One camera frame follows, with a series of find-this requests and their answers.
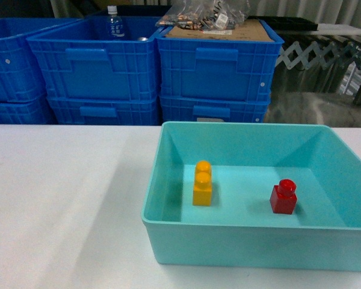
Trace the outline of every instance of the tray bottom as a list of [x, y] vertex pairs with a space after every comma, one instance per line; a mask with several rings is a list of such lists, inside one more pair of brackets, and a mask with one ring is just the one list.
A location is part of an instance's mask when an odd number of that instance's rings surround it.
[[[255, 227], [346, 227], [315, 175], [308, 168], [212, 166], [211, 207], [193, 206], [195, 165], [184, 165], [179, 222]], [[292, 215], [274, 214], [269, 198], [283, 178], [297, 184]]]

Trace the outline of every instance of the crate handle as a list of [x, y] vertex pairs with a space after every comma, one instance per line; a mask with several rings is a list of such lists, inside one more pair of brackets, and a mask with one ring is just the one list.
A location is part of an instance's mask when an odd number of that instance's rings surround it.
[[67, 48], [66, 55], [68, 60], [108, 61], [106, 49]]
[[198, 47], [196, 58], [201, 60], [238, 61], [238, 50]]
[[118, 114], [113, 107], [80, 107], [80, 115], [88, 117], [113, 117], [117, 118]]
[[193, 116], [198, 117], [219, 117], [222, 119], [230, 119], [230, 108], [226, 107], [203, 107], [195, 105], [193, 108]]

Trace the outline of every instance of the water bottle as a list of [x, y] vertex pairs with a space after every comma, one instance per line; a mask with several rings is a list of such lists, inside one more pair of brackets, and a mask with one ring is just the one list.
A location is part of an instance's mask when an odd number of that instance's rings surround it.
[[116, 6], [108, 6], [108, 21], [107, 30], [110, 40], [124, 40], [126, 38], [125, 29], [123, 27], [123, 21], [118, 16], [118, 10]]

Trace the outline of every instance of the table surface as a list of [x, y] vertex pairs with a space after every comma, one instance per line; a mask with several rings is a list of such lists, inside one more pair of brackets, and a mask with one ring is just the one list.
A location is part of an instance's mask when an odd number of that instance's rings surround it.
[[[361, 128], [336, 133], [361, 158]], [[160, 127], [0, 125], [0, 288], [358, 288], [361, 273], [160, 265], [140, 211]]]

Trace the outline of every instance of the stacked crates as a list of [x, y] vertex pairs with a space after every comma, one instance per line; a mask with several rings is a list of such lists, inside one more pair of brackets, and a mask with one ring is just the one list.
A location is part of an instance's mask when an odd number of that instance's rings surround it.
[[26, 38], [77, 19], [0, 19], [0, 123], [45, 124], [55, 118], [45, 82]]
[[158, 125], [158, 17], [122, 17], [126, 40], [109, 40], [107, 17], [38, 34], [28, 43], [60, 124]]
[[283, 40], [260, 22], [272, 42], [158, 38], [164, 121], [263, 121]]

